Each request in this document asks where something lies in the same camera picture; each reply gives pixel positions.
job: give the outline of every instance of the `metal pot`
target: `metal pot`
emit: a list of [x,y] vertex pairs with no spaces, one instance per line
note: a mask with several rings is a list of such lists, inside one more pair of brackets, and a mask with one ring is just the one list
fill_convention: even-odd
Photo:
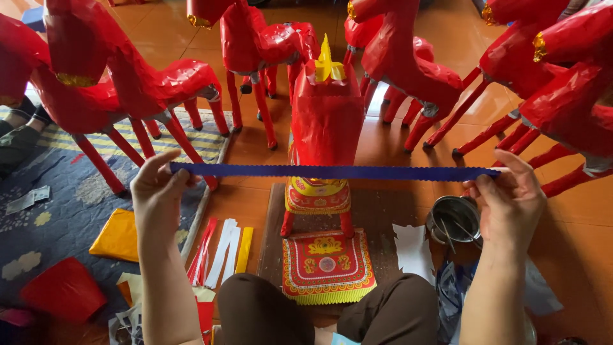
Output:
[[481,237],[480,220],[479,211],[471,199],[448,195],[434,202],[426,217],[425,227],[432,238],[441,244],[449,244],[447,233],[453,241],[473,242]]

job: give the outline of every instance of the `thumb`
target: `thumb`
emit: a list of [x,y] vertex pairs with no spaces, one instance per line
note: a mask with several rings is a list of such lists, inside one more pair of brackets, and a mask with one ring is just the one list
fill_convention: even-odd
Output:
[[189,172],[185,169],[177,171],[164,187],[162,194],[171,198],[178,198],[183,194],[189,181]]
[[490,207],[501,207],[509,203],[509,198],[498,188],[491,177],[481,175],[477,177],[475,184],[483,200]]

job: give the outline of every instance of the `orange tile floor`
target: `orange tile floor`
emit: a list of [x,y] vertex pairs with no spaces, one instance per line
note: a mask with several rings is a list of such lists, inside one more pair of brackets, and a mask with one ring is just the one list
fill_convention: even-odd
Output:
[[[108,7],[105,0],[99,1],[107,6],[134,45],[154,67],[164,68],[179,58],[194,58],[209,63],[218,77],[225,79],[219,25],[209,31],[191,26],[186,20],[185,0],[150,1],[140,6],[133,0],[119,0],[114,8]],[[1,1],[0,12],[20,18],[24,10],[37,6],[37,2],[42,3],[42,0],[4,0]],[[324,33],[328,34],[333,57],[341,61],[346,49],[343,28],[346,2],[340,2],[333,5],[333,0],[303,0],[302,5],[295,5],[293,0],[272,0],[262,11],[268,23],[291,20],[311,22],[320,41]],[[436,62],[449,66],[461,77],[465,77],[478,64],[485,48],[503,31],[504,27],[486,26],[470,0],[436,0],[431,8],[419,14],[415,24],[415,35],[434,45]],[[360,76],[362,69],[359,63],[356,63],[356,70]],[[267,100],[275,122],[278,150],[271,152],[266,149],[264,126],[255,116],[255,99],[253,95],[245,95],[240,100],[245,127],[233,137],[226,163],[287,162],[291,108],[284,75],[283,72],[279,73],[278,99]],[[461,100],[477,84],[478,81],[473,83]],[[454,166],[451,158],[454,147],[475,137],[496,119],[517,107],[520,101],[504,87],[490,85],[435,150],[426,154],[418,148],[409,156],[402,152],[402,144],[409,131],[400,128],[409,101],[405,101],[391,126],[382,126],[378,109],[385,87],[379,87],[368,111],[357,151],[357,165]],[[201,102],[199,106],[205,108],[207,104]],[[223,106],[224,110],[231,110],[227,95],[224,95]],[[493,138],[468,154],[465,164],[490,166],[494,161],[491,153],[497,140]],[[529,159],[547,150],[553,143],[541,136],[522,156]],[[574,170],[583,162],[578,155],[566,157],[537,169],[536,173],[539,180],[546,183]],[[279,178],[225,178],[209,202],[206,218],[232,217],[242,227],[255,228],[248,263],[250,273],[255,273],[257,268],[270,186],[283,181]],[[441,182],[376,181],[367,184],[359,182],[352,186],[410,190],[415,194],[420,213],[425,212],[437,197],[462,192],[459,184]],[[613,256],[609,248],[613,243],[613,217],[608,213],[613,205],[612,187],[613,177],[608,177],[580,185],[549,200],[549,208],[530,247],[530,255],[565,309],[534,318],[540,333],[556,337],[579,335],[590,345],[613,344],[613,290],[610,289],[613,283]],[[218,231],[216,235],[211,244],[213,248]],[[318,317],[316,321],[326,324],[333,322],[333,319]],[[55,322],[49,328],[45,343],[108,344],[105,332],[104,328],[89,325],[76,327]]]

